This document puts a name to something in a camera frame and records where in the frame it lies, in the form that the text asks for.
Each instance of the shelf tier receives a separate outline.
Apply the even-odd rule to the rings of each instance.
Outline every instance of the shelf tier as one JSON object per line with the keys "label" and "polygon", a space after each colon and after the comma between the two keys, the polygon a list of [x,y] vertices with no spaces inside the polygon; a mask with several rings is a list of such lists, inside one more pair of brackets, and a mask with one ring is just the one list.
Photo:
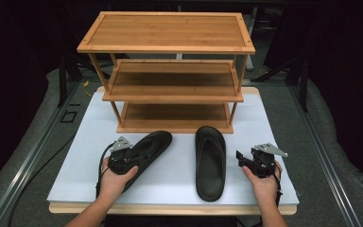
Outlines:
{"label": "shelf tier", "polygon": [[118,60],[103,100],[209,104],[244,98],[233,61]]}
{"label": "shelf tier", "polygon": [[125,102],[117,132],[195,133],[209,125],[233,133],[229,104],[135,104]]}

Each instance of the person's left hand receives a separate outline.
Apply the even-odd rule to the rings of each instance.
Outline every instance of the person's left hand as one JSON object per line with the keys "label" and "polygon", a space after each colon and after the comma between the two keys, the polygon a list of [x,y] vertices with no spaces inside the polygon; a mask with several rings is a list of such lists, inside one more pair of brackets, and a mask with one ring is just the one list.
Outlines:
{"label": "person's left hand", "polygon": [[129,172],[124,175],[118,175],[112,172],[108,168],[109,157],[105,158],[102,163],[102,178],[101,178],[101,187],[99,191],[99,196],[101,198],[105,198],[107,201],[114,202],[117,197],[122,194],[123,189],[125,188],[126,182],[128,182],[134,175],[137,173],[138,166],[134,166]]}

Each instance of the gray carpet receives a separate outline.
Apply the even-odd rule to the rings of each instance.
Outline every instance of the gray carpet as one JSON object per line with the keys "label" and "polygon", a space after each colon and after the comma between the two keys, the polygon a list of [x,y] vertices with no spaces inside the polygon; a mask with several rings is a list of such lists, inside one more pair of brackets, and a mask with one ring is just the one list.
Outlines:
{"label": "gray carpet", "polygon": [[[252,58],[256,64],[254,71],[251,74],[248,72],[247,75],[251,75],[248,77],[255,78],[255,75],[261,74],[259,73],[263,68],[259,63],[263,60],[261,58],[264,58],[264,55],[261,57],[259,54]],[[90,85],[84,89],[82,82],[68,81],[67,102],[63,107],[57,108],[58,70],[47,75],[50,85],[45,100],[23,141],[0,173],[0,207],[7,207],[7,209],[0,208],[2,220],[0,225],[5,225],[5,220],[9,216],[10,204],[6,204],[8,200],[5,200],[5,197],[10,195],[8,188],[15,184],[13,179],[19,169],[24,167],[24,162],[30,158],[30,153],[35,149],[41,151],[41,155],[34,157],[35,160],[32,162],[34,166],[31,169],[35,172],[76,133],[90,101],[87,93],[92,93],[101,85],[94,73],[83,70],[83,76],[90,81]],[[283,75],[277,76],[265,83],[252,83],[250,86],[258,87],[275,140],[280,149],[289,153],[289,157],[285,158],[285,165],[291,181],[300,194],[300,204],[297,214],[285,217],[287,223],[290,226],[317,227],[363,225],[363,175],[348,162],[344,150],[338,145],[333,118],[317,87],[312,83],[309,84],[309,113],[303,113],[297,104],[294,89],[285,87],[284,83],[280,82],[283,77]],[[306,116],[311,117],[354,210],[357,221],[351,224],[342,215],[334,187],[325,177],[325,169],[317,154],[317,146],[305,121]],[[42,141],[43,135],[47,132],[49,136]],[[51,214],[46,201],[69,147],[70,145],[65,146],[27,187],[16,206],[12,226],[62,226],[75,216]],[[239,218],[246,226],[252,226],[259,219],[258,216]]]}

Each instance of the person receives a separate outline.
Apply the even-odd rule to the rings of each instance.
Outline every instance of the person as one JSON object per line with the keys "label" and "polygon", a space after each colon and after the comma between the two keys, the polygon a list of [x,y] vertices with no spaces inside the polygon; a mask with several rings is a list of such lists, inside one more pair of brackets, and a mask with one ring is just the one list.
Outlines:
{"label": "person", "polygon": [[[275,175],[280,179],[282,169],[277,162],[276,165],[278,167],[275,168],[276,169]],[[99,226],[102,220],[106,217],[114,201],[122,194],[126,182],[129,181],[137,173],[137,170],[138,166],[135,166],[125,175],[117,175],[112,171],[108,170],[108,158],[105,158],[102,165],[102,179],[101,179],[101,187],[98,197],[83,212],[81,212],[78,216],[73,218],[65,226],[66,227]],[[256,177],[251,172],[251,170],[246,166],[243,166],[242,170],[252,184],[253,193],[261,212],[262,226],[263,227],[287,226],[275,202],[275,196],[278,190],[276,180],[273,177],[260,179]],[[177,222],[182,221],[181,217],[178,217],[174,220],[176,220]],[[215,223],[221,223],[222,221],[230,223],[230,217],[228,218],[211,217],[207,218],[206,220]]]}

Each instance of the black slide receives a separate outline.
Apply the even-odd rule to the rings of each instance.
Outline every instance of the black slide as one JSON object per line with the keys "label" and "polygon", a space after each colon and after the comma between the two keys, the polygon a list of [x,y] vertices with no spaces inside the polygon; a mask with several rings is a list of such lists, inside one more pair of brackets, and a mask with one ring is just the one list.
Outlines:
{"label": "black slide", "polygon": [[111,154],[109,167],[117,174],[127,173],[133,166],[138,166],[137,174],[126,183],[123,192],[127,191],[137,178],[169,147],[172,134],[168,131],[155,131],[141,139],[132,148],[124,150],[122,158]]}
{"label": "black slide", "polygon": [[226,143],[217,129],[203,126],[196,133],[196,189],[204,201],[217,201],[226,177]]}

